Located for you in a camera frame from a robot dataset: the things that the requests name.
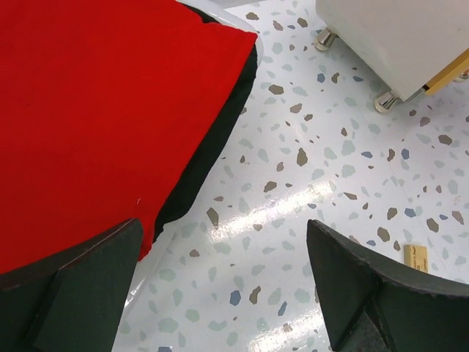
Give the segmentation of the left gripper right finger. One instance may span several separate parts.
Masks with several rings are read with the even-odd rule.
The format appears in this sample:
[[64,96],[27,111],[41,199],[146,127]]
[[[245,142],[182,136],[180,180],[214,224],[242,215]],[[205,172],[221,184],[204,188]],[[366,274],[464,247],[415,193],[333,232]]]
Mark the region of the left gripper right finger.
[[398,263],[321,221],[307,249],[333,351],[467,351],[468,286]]

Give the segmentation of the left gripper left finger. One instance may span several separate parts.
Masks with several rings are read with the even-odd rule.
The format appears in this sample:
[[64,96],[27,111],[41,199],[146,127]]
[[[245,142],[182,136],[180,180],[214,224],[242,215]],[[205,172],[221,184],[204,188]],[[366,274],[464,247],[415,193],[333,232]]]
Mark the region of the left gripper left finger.
[[141,250],[127,221],[1,275],[2,351],[111,351]]

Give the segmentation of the round beige drawer organizer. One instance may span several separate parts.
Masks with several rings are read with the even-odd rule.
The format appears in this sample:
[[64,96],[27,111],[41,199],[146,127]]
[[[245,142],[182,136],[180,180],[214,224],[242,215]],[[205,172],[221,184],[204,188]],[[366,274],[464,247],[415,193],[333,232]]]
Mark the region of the round beige drawer organizer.
[[374,99],[380,113],[468,80],[467,1],[317,1],[315,10],[325,23],[317,50],[340,38],[388,86]]

